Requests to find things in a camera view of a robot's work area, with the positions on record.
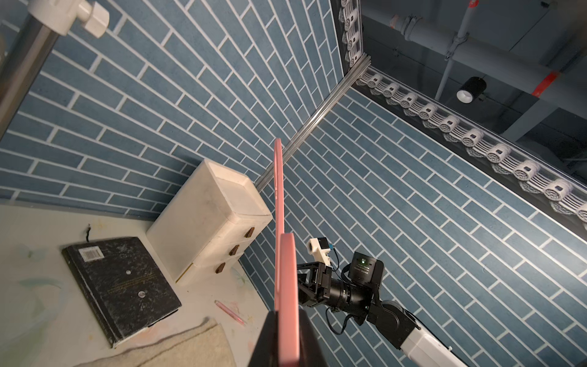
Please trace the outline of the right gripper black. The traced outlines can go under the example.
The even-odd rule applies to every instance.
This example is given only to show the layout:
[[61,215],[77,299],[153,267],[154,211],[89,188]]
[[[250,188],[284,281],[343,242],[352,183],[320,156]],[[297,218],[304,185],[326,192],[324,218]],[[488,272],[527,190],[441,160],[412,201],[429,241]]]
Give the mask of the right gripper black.
[[367,315],[367,289],[333,277],[333,269],[321,262],[297,266],[300,306],[325,305],[353,317]]

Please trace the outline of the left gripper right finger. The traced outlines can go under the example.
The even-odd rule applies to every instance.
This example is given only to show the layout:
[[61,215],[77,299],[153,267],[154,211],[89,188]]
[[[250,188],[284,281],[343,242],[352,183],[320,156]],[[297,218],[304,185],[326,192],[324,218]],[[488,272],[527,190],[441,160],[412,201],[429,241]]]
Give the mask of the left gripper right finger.
[[303,309],[299,309],[300,322],[300,362],[301,367],[327,367],[327,361],[324,358],[320,348],[313,324]]

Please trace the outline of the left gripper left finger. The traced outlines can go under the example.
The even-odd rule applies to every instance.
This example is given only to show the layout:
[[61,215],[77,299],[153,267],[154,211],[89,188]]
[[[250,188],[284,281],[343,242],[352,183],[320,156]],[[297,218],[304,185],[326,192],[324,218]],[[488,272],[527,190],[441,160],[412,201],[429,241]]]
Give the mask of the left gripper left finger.
[[278,312],[270,311],[252,352],[249,367],[278,367]]

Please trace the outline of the pink plastic hanger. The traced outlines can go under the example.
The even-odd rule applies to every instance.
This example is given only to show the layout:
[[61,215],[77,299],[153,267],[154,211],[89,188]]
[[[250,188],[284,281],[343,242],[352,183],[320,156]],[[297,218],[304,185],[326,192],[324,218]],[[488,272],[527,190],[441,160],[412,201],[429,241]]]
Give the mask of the pink plastic hanger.
[[278,316],[278,365],[298,366],[301,359],[295,239],[284,229],[283,150],[275,140],[275,310]]

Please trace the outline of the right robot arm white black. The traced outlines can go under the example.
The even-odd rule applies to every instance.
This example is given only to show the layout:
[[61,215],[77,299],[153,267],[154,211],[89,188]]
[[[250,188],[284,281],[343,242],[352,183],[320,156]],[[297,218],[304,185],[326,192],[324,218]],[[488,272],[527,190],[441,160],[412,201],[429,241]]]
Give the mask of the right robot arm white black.
[[417,317],[395,301],[382,301],[380,287],[385,266],[382,261],[356,252],[336,279],[332,267],[319,262],[297,267],[299,304],[324,305],[333,312],[345,313],[336,334],[344,333],[349,320],[359,326],[373,324],[397,350],[418,366],[464,366],[453,351],[425,327]]

